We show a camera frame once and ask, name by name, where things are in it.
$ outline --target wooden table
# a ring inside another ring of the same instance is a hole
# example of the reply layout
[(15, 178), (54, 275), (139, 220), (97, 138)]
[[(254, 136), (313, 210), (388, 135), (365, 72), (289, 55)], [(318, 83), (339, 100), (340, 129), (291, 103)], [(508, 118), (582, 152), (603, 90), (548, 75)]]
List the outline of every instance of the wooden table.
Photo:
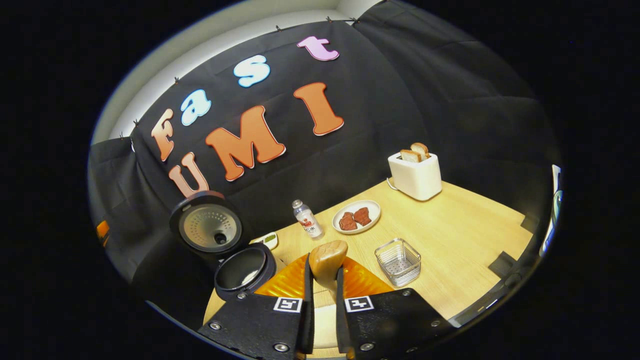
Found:
[[(376, 201), (381, 208), (378, 223), (360, 234), (336, 231), (336, 212), (358, 200)], [(518, 259), (532, 234), (520, 226), (524, 215), (491, 199), (442, 182), (442, 192), (427, 201), (415, 200), (391, 189), (386, 181), (316, 214), (324, 236), (314, 241), (299, 223), (277, 230), (273, 255), (286, 264), (314, 247), (333, 240), (349, 244), (347, 256), (366, 266), (388, 283), (374, 250), (393, 238), (405, 239), (422, 256), (422, 269), (413, 288), (449, 319), (482, 297), (500, 280), (488, 266), (502, 251)], [(328, 291), (314, 284), (316, 309), (332, 304)], [(211, 293), (203, 323), (224, 304)], [(316, 348), (308, 357), (342, 356), (337, 348)]]

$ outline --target bottle label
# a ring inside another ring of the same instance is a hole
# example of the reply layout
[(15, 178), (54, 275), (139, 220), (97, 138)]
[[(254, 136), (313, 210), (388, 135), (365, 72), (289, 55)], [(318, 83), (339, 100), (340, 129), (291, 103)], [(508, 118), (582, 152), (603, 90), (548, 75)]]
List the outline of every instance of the bottle label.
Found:
[(322, 229), (320, 229), (320, 225), (318, 225), (316, 218), (313, 213), (311, 213), (311, 210), (302, 211), (298, 216), (296, 216), (296, 218), (307, 234), (312, 238), (322, 234)]

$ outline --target bread slice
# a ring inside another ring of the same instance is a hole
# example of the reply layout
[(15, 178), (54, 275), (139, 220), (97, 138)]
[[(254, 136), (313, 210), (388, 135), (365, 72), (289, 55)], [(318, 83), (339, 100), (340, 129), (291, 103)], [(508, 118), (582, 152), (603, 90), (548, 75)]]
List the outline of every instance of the bread slice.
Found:
[(400, 156), (402, 160), (409, 161), (410, 163), (419, 163), (422, 159), (422, 155), (419, 152), (411, 150), (400, 150)]
[(411, 150), (420, 154), (421, 161), (427, 160), (431, 157), (431, 155), (429, 155), (429, 149), (423, 143), (414, 142), (413, 144), (411, 144)]

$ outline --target screw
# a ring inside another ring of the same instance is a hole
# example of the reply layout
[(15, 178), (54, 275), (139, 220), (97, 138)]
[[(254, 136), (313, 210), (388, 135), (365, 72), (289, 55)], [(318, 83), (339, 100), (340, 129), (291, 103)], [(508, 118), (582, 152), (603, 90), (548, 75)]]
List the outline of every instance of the screw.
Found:
[(374, 345), (373, 345), (372, 343), (362, 344), (362, 345), (360, 346), (360, 350), (362, 350), (362, 351), (369, 351), (369, 350), (371, 350), (371, 349), (373, 348), (373, 346), (374, 346)]
[(287, 352), (289, 351), (289, 347), (287, 345), (281, 344), (281, 343), (277, 343), (276, 345), (273, 345), (273, 348), (276, 349), (276, 351), (279, 352)]

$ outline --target white wall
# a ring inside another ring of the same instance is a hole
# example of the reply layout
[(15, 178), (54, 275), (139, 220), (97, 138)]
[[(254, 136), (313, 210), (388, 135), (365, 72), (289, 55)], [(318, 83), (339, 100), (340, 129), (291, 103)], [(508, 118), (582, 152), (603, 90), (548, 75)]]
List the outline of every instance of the white wall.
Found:
[(379, 0), (249, 0), (175, 35), (148, 55), (118, 86), (100, 114), (92, 143), (128, 136), (133, 120), (181, 78), (209, 58), (251, 38), (308, 22), (359, 17)]

